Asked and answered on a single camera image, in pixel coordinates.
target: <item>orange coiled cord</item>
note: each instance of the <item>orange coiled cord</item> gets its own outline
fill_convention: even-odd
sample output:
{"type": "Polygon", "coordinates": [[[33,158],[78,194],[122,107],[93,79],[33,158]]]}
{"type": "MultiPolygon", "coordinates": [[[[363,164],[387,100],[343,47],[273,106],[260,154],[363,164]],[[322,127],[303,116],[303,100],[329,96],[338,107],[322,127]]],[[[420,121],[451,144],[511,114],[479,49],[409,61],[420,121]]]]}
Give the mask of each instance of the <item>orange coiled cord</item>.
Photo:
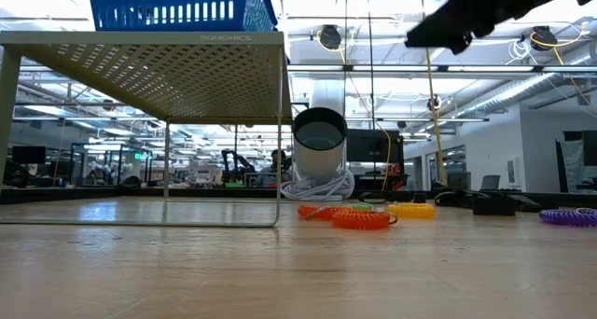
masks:
{"type": "Polygon", "coordinates": [[[305,220],[324,220],[329,221],[337,212],[350,211],[351,207],[347,206],[314,206],[314,205],[300,205],[298,208],[298,216],[305,220]]]}
{"type": "Polygon", "coordinates": [[[388,206],[388,212],[401,218],[435,218],[436,208],[429,203],[399,203],[388,206]]]}
{"type": "Polygon", "coordinates": [[[398,218],[387,212],[345,211],[332,216],[332,226],[344,229],[384,229],[398,218]]]}

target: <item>ceiling duct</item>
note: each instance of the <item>ceiling duct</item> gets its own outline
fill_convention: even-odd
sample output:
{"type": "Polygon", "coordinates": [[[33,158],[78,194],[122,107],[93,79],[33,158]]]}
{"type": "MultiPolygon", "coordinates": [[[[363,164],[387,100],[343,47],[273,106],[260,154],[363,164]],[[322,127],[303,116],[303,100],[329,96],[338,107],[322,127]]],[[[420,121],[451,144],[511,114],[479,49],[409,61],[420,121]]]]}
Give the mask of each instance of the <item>ceiling duct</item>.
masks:
{"type": "MultiPolygon", "coordinates": [[[[563,57],[563,60],[568,65],[597,64],[597,40],[593,40],[590,44],[584,45],[566,54],[563,57]]],[[[510,105],[551,90],[554,86],[560,87],[566,80],[567,78],[560,73],[545,73],[524,80],[510,81],[466,104],[459,109],[458,113],[449,113],[449,116],[460,118],[478,112],[491,114],[496,110],[505,109],[510,105]]]]}

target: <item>perforated metal shelf top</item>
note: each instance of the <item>perforated metal shelf top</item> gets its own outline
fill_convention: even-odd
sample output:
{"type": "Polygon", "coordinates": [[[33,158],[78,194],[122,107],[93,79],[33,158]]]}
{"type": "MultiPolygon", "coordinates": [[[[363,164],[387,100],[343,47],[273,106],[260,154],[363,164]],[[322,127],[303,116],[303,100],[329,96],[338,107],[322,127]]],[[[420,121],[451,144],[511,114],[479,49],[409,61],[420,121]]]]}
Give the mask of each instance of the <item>perforated metal shelf top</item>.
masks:
{"type": "Polygon", "coordinates": [[[281,86],[292,120],[282,33],[2,32],[0,45],[172,123],[277,124],[281,86]]]}

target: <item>floor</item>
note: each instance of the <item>floor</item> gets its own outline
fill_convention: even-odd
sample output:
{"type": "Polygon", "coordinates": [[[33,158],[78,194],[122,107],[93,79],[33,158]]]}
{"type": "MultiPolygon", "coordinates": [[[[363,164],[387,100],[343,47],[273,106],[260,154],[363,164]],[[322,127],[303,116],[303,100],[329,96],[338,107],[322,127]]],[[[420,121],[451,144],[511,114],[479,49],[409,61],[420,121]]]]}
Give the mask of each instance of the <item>floor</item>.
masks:
{"type": "MultiPolygon", "coordinates": [[[[32,203],[0,206],[0,218],[158,220],[161,206],[32,203]]],[[[283,205],[276,229],[0,225],[0,317],[595,318],[597,229],[440,208],[433,221],[358,231],[298,220],[295,208],[283,205]]],[[[168,213],[251,212],[272,207],[187,202],[168,213]]]]}

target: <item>blue plastic basket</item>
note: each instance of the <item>blue plastic basket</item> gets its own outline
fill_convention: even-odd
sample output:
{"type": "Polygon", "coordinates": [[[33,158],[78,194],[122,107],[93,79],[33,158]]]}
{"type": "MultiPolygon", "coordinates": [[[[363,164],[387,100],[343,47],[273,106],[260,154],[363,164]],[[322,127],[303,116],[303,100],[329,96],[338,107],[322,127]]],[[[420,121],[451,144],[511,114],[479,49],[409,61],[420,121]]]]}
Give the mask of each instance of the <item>blue plastic basket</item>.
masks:
{"type": "Polygon", "coordinates": [[[271,0],[90,0],[97,31],[272,31],[271,0]]]}

